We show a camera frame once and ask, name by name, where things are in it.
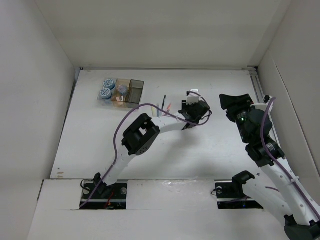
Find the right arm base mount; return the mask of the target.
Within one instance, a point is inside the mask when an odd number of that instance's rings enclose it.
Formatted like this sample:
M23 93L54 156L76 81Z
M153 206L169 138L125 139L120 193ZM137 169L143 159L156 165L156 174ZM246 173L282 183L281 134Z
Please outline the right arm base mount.
M214 190L219 210L249 210L264 208L252 198L235 190L232 180L215 180Z

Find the blue white tape jar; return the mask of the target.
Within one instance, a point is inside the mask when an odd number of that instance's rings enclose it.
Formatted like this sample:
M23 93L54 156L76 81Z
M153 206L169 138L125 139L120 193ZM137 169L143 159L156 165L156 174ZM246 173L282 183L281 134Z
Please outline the blue white tape jar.
M112 91L108 88L102 88L99 92L99 98L102 100L109 100L112 98Z
M116 82L112 78L106 78L103 81L103 88L108 88L111 91L114 91L116 89Z

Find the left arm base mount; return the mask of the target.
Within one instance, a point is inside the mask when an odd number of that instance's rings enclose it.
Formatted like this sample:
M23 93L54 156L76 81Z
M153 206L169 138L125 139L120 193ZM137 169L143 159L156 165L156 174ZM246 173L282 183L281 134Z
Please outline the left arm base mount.
M83 179L80 186L82 188L80 210L125 210L127 208L127 181L117 182L103 193L96 190L84 206L81 205L89 199L95 184L92 180Z

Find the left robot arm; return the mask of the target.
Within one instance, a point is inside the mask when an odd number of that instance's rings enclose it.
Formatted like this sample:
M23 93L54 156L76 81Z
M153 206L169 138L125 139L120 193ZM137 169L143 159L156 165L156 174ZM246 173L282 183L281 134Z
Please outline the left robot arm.
M100 198L107 198L130 161L145 154L160 134L202 126L208 122L211 115L209 105L203 100L192 104L183 100L181 110L165 116L150 117L143 113L123 132L121 145L117 147L116 138L124 123L122 120L113 137L115 158L105 172L96 173L93 178L95 194Z

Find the yellow highlighter pen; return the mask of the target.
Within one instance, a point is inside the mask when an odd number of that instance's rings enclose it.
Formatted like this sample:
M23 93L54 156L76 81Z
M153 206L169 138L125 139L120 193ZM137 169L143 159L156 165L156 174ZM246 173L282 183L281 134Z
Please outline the yellow highlighter pen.
M151 107L151 112L152 112L152 116L156 117L156 112L155 112L155 108L152 106Z

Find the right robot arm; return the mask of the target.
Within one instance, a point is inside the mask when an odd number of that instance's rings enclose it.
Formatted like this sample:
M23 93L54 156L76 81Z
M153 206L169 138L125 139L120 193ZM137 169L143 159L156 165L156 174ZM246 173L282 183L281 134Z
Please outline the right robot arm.
M250 198L272 214L290 240L320 238L320 206L291 169L285 153L270 136L273 123L269 113L275 98L266 95L263 103L254 103L249 94L220 94L221 108L236 123L248 156L273 182L278 194L268 191L257 175L245 170L221 188L234 202Z

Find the clear jar of paper clips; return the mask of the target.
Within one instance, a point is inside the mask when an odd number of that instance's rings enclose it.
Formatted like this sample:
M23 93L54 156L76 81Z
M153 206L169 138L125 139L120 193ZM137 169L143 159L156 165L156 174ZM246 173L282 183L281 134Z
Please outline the clear jar of paper clips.
M121 96L126 96L129 92L129 88L127 85L121 84L118 86L117 91Z

